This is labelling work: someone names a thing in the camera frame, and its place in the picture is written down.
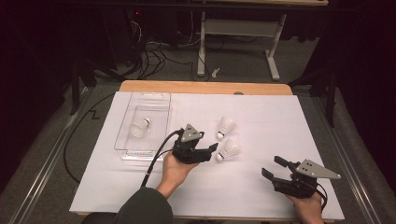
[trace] cable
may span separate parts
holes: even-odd
[[[114,95],[114,93],[109,94],[108,96],[106,96],[105,98],[101,99],[100,101],[96,102],[96,104],[94,104],[93,106],[91,106],[88,111],[82,116],[82,118],[78,121],[78,124],[74,127],[73,131],[70,133],[69,138],[67,139],[66,143],[64,144],[64,169],[66,170],[66,172],[69,174],[69,176],[76,181],[78,184],[80,182],[79,179],[77,179],[76,177],[73,176],[73,174],[70,172],[69,167],[67,165],[67,160],[66,160],[66,150],[67,150],[67,146],[69,145],[70,139],[72,138],[73,134],[75,133],[77,127],[79,126],[79,124],[84,120],[84,118],[90,113],[90,112],[96,112],[95,110],[93,110],[94,107],[96,107],[97,105],[99,105],[100,103],[102,103],[105,99],[107,99],[108,97]]]
[[[184,44],[184,46],[188,46],[192,40],[192,36],[194,34],[194,21],[192,19],[192,11],[190,11],[190,15],[191,15],[191,34],[190,34],[190,39],[189,42],[187,42],[187,44]]]
[[[135,22],[135,21],[130,21],[131,24],[134,25],[134,33],[132,34],[132,37],[134,37],[134,34],[136,33],[136,27],[139,28],[139,38],[137,39],[137,43],[140,42],[140,39],[142,37],[142,28],[140,27],[140,25]]]
[[[196,41],[192,41],[192,43],[190,43],[190,44],[186,44],[186,45],[177,45],[177,47],[178,48],[186,48],[186,47],[189,47],[189,46],[195,46],[198,42],[200,42],[201,41],[201,39],[198,39],[198,40],[196,40]]]
[[[314,188],[312,185],[305,183],[304,181],[300,181],[300,183],[303,183],[304,185],[306,185],[307,187],[313,189],[316,193],[318,193],[320,195],[320,197],[323,199],[323,205],[321,206],[321,211],[323,211],[324,207],[326,207],[326,204],[327,204],[327,192],[323,188],[323,186],[321,186],[318,183],[318,185],[323,189],[324,194],[322,192],[320,192],[318,189]]]
[[[318,184],[322,189],[323,189],[323,192],[324,192],[324,195],[322,194],[322,192],[320,192],[318,189],[317,189],[317,193],[323,198],[323,205],[321,206],[321,210],[323,211],[323,209],[324,209],[324,207],[326,207],[326,204],[327,204],[327,192],[326,192],[326,189],[324,189],[323,188],[323,186],[321,186],[320,184]]]
[[[146,64],[146,67],[145,67],[145,70],[138,75],[138,77],[137,77],[138,80],[146,80],[149,76],[154,75],[154,74],[160,72],[161,70],[163,70],[163,68],[166,65],[166,61],[170,61],[172,63],[189,65],[191,67],[191,72],[192,72],[193,63],[181,63],[181,62],[177,62],[175,60],[172,60],[172,59],[168,58],[163,53],[162,43],[161,42],[157,43],[157,42],[148,41],[146,46],[147,47],[155,46],[155,48],[154,49],[146,49],[145,50],[146,59],[144,60],[144,63]],[[152,63],[151,59],[153,59],[153,58],[157,59],[158,62],[157,63]],[[155,66],[155,67],[154,67],[154,69],[151,72],[148,73],[149,66]]]
[[[161,157],[161,155],[162,154],[164,154],[164,153],[166,153],[166,152],[170,152],[170,151],[172,151],[172,149],[169,149],[169,150],[166,150],[166,151],[163,151],[160,155],[158,155],[158,158],[157,158],[157,160]]]
[[[182,131],[183,131],[182,129],[177,130],[177,131],[174,131],[174,132],[170,133],[170,134],[165,138],[165,140],[163,140],[163,143],[161,144],[160,148],[158,148],[157,153],[155,154],[154,158],[152,159],[152,162],[151,162],[150,166],[148,167],[148,171],[146,172],[146,175],[145,175],[145,177],[144,177],[144,179],[143,179],[143,182],[142,182],[142,185],[140,186],[140,188],[145,187],[146,184],[148,183],[149,175],[151,174],[151,171],[152,171],[152,169],[154,168],[155,162],[158,160],[158,158],[159,158],[159,156],[160,156],[160,152],[161,152],[161,150],[163,149],[163,146],[165,146],[165,144],[166,144],[166,142],[169,140],[169,138],[171,138],[171,137],[172,137],[173,135],[175,135],[175,134],[180,134],[180,132],[182,132]]]

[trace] black cable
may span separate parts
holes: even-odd
[[[143,50],[143,52],[145,52],[146,58],[147,58],[149,55],[148,55],[148,52],[146,51],[146,49]],[[146,73],[146,71],[147,71],[148,69],[149,69],[149,65],[146,64],[145,69],[137,76],[137,80],[143,80],[143,79],[142,79],[142,76]]]
[[[321,210],[323,211],[324,207],[326,207],[327,204],[327,192],[326,189],[323,188],[323,186],[321,186],[320,184],[318,184],[322,189],[325,195],[322,194],[322,192],[320,192],[319,190],[317,190],[317,193],[323,198],[323,205],[321,206]]]
[[[175,61],[175,60],[172,60],[172,59],[168,58],[168,57],[164,54],[163,49],[162,49],[162,44],[161,44],[161,43],[159,43],[158,45],[157,45],[157,44],[153,44],[153,43],[147,43],[147,46],[152,46],[152,45],[154,45],[156,48],[154,48],[154,49],[149,49],[149,50],[146,49],[146,50],[145,50],[146,59],[145,59],[144,63],[145,63],[147,66],[146,66],[145,71],[142,72],[142,73],[138,76],[137,79],[139,79],[139,80],[146,80],[149,76],[154,75],[154,74],[160,72],[160,71],[163,70],[163,68],[165,67],[166,61],[170,61],[170,62],[172,62],[172,63],[183,64],[183,65],[189,65],[189,66],[191,67],[191,72],[192,72],[193,63],[181,63],[181,62],[177,62],[177,61]],[[150,62],[150,59],[152,59],[152,58],[157,59],[157,60],[158,60],[158,63],[151,63],[151,62]],[[151,66],[151,65],[152,65],[152,66],[155,65],[155,67],[154,67],[154,69],[153,69],[151,72],[147,73],[148,68],[149,68],[149,66]]]
[[[181,130],[181,129],[180,129],[180,130],[177,130],[177,131],[174,131],[174,132],[170,133],[170,134],[165,138],[165,140],[163,140],[163,143],[161,144],[160,148],[158,148],[157,153],[155,154],[154,158],[152,159],[151,165],[148,167],[148,171],[146,172],[145,178],[143,179],[143,182],[142,182],[142,185],[140,186],[140,188],[145,187],[146,184],[148,183],[149,175],[151,174],[151,171],[152,171],[152,169],[154,168],[155,162],[156,162],[156,161],[158,160],[158,158],[159,158],[159,155],[160,155],[161,150],[163,149],[163,146],[165,146],[165,144],[166,144],[166,142],[169,140],[169,138],[171,138],[171,137],[172,137],[173,135],[175,135],[175,134],[179,134],[179,133],[182,132],[182,131],[183,131],[183,130]]]
[[[169,150],[166,150],[166,151],[163,151],[160,155],[158,155],[158,158],[157,158],[157,160],[161,157],[161,155],[162,154],[164,154],[164,153],[166,153],[166,152],[170,152],[170,151],[172,151],[172,149],[169,149]]]
[[[316,193],[318,193],[320,195],[320,197],[323,199],[323,205],[321,206],[321,211],[323,211],[324,207],[326,207],[326,204],[327,204],[327,192],[326,192],[326,190],[320,184],[318,184],[323,189],[323,191],[325,193],[325,195],[324,195],[322,192],[320,192],[318,189],[314,188],[312,185],[307,184],[304,181],[301,181],[301,183],[303,183],[307,187],[313,189]]]
[[[93,106],[91,106],[88,111],[82,116],[82,118],[78,121],[78,124],[74,127],[73,131],[70,133],[69,138],[67,139],[66,143],[64,144],[64,169],[66,169],[66,172],[69,174],[69,176],[76,181],[78,184],[80,182],[79,179],[77,179],[76,177],[73,176],[73,174],[70,172],[69,167],[67,165],[67,160],[66,160],[66,150],[67,150],[67,146],[69,145],[70,139],[72,138],[73,134],[75,133],[77,127],[79,126],[79,124],[84,120],[84,118],[93,111],[93,108],[96,107],[97,105],[99,105],[100,103],[102,103],[105,99],[107,99],[108,97],[114,95],[115,93],[111,93],[108,96],[106,96],[105,98],[101,99],[100,101],[96,102],[96,104],[94,104]]]

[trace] white table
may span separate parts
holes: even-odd
[[[115,95],[71,212],[118,212],[140,188],[149,164],[122,161],[114,149],[131,94]],[[218,150],[232,138],[242,153],[222,163],[213,153],[211,161],[196,167],[169,199],[175,217],[296,220],[292,203],[274,191],[261,171],[265,167],[276,177],[289,178],[290,171],[276,164],[274,156],[323,164],[297,97],[172,93],[168,132],[190,123],[205,132],[197,148],[208,147],[219,141],[216,132],[221,116],[236,119],[237,128],[219,142]],[[175,140],[171,138],[164,148],[170,148]],[[155,188],[161,175],[162,165],[157,161],[147,186]],[[344,219],[331,182],[318,182],[329,195],[323,217],[328,221]]]

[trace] metal stand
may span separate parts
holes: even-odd
[[[282,15],[279,21],[231,21],[231,20],[208,20],[205,12],[201,18],[201,45],[198,58],[198,77],[205,74],[205,35],[252,35],[267,36],[273,38],[271,49],[265,51],[265,58],[270,67],[273,81],[279,81],[280,76],[276,69],[274,54],[280,35],[285,24],[286,15]]]

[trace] table leg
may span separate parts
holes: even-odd
[[[201,18],[201,43],[198,53],[198,69],[197,76],[203,77],[205,75],[205,12],[202,12]]]
[[[279,24],[276,27],[276,32],[275,32],[274,39],[273,39],[273,45],[270,50],[265,51],[265,58],[267,59],[268,66],[270,67],[270,72],[271,72],[273,81],[280,80],[280,76],[279,76],[279,73],[277,72],[277,68],[276,68],[276,64],[275,64],[275,60],[274,60],[274,54],[275,54],[277,43],[279,42],[280,35],[282,34],[283,26],[285,25],[285,20],[286,20],[286,15],[282,15],[279,20]]]

